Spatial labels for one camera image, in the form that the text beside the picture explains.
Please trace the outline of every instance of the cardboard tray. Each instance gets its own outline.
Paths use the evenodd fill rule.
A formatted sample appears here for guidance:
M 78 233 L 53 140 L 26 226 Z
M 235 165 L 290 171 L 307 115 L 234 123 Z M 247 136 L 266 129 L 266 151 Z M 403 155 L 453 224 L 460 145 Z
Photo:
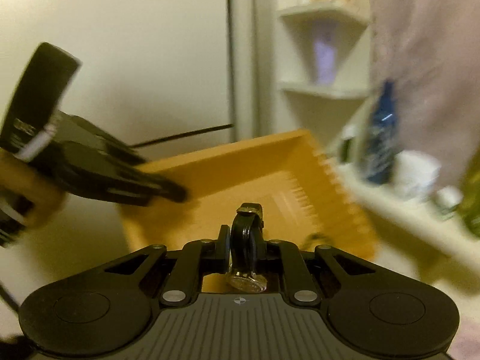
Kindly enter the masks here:
M 330 244 L 372 260 L 375 233 L 306 130 L 269 135 L 183 154 L 140 166 L 189 189 L 188 202 L 157 198 L 148 207 L 121 206 L 132 251 L 153 243 L 181 249 L 216 239 L 244 202 L 263 207 L 265 239 L 303 250 Z

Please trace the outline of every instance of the door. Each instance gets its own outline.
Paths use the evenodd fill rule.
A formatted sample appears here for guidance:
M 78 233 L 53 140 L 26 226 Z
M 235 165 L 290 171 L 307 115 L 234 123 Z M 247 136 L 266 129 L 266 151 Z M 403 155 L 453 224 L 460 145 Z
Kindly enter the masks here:
M 128 144 L 230 123 L 227 0 L 0 0 L 0 28 L 4 110 L 45 41 L 82 61 L 61 110 Z M 219 131 L 143 153 L 158 158 L 229 140 Z M 22 301 L 127 252 L 113 204 L 71 197 L 45 229 L 0 252 L 0 280 Z

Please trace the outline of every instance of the black cable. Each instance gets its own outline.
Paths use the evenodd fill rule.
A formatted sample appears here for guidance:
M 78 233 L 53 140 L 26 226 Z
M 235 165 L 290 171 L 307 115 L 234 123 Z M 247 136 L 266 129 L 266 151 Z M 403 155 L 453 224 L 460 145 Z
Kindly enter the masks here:
M 15 314 L 18 314 L 18 309 L 20 309 L 20 305 L 15 301 L 14 298 L 3 288 L 3 285 L 0 283 L 0 298 L 10 307 Z
M 150 145 L 154 145 L 156 143 L 162 143 L 162 142 L 167 142 L 169 140 L 191 137 L 193 135 L 205 134 L 207 132 L 226 130 L 227 128 L 232 128 L 232 127 L 233 127 L 233 124 L 225 124 L 225 125 L 222 125 L 222 126 L 202 128 L 201 130 L 183 132 L 181 134 L 170 135 L 169 137 L 148 140 L 147 142 L 137 143 L 135 145 L 130 145 L 129 147 L 131 147 L 132 149 L 138 149 L 140 147 L 150 146 Z

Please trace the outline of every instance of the human hand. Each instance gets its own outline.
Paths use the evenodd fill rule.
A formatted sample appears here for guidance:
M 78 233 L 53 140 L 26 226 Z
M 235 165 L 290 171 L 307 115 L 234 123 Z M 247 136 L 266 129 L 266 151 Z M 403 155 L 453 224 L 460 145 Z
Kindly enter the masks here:
M 65 192 L 35 169 L 0 149 L 0 188 L 25 196 L 33 203 L 24 221 L 26 227 L 45 225 L 62 207 Z

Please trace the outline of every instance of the metal screw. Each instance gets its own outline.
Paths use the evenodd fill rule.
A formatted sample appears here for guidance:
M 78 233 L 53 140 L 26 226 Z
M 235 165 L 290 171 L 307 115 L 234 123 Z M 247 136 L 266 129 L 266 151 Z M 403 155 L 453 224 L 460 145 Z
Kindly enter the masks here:
M 172 289 L 170 291 L 165 292 L 162 295 L 163 299 L 165 299 L 167 302 L 181 302 L 184 300 L 187 296 L 185 295 L 185 292 L 179 291 L 177 289 Z
M 294 297 L 300 302 L 313 302 L 315 299 L 317 299 L 317 294 L 315 294 L 313 291 L 305 289 L 295 292 Z

